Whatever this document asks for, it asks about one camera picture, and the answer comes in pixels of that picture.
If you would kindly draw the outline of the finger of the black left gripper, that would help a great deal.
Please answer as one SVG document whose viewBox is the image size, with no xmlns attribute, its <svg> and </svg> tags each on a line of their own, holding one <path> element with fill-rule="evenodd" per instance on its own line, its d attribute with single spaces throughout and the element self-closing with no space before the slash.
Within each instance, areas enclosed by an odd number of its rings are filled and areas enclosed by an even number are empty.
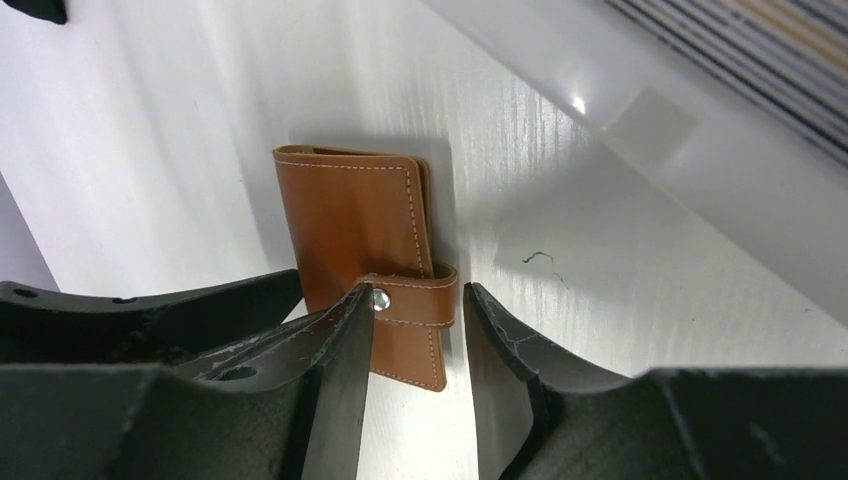
<svg viewBox="0 0 848 480">
<path fill-rule="evenodd" d="M 59 293 L 1 284 L 1 361 L 179 364 L 279 325 L 302 298 L 285 270 L 144 297 Z"/>
</svg>

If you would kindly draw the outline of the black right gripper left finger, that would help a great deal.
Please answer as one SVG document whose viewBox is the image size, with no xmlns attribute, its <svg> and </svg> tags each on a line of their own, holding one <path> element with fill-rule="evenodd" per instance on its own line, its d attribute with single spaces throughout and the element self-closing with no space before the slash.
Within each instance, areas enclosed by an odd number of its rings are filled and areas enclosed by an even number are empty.
<svg viewBox="0 0 848 480">
<path fill-rule="evenodd" d="M 374 314 L 358 286 L 179 364 L 1 361 L 5 479 L 353 479 Z"/>
</svg>

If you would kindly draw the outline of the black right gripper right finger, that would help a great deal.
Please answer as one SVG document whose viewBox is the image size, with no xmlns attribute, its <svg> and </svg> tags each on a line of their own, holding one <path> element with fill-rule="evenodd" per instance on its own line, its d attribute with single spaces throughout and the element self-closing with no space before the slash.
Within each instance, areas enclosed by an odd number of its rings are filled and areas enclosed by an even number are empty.
<svg viewBox="0 0 848 480">
<path fill-rule="evenodd" d="M 483 479 L 843 479 L 847 373 L 659 368 L 629 378 L 463 290 Z"/>
</svg>

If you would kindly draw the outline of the brown leather card holder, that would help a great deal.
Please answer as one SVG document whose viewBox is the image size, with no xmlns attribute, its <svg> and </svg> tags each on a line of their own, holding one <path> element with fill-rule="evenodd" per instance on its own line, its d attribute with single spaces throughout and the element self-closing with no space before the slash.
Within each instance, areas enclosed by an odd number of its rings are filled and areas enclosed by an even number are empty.
<svg viewBox="0 0 848 480">
<path fill-rule="evenodd" d="M 371 285 L 371 371 L 444 390 L 442 333 L 455 323 L 458 273 L 433 255 L 426 161 L 314 145 L 272 156 L 308 311 Z"/>
</svg>

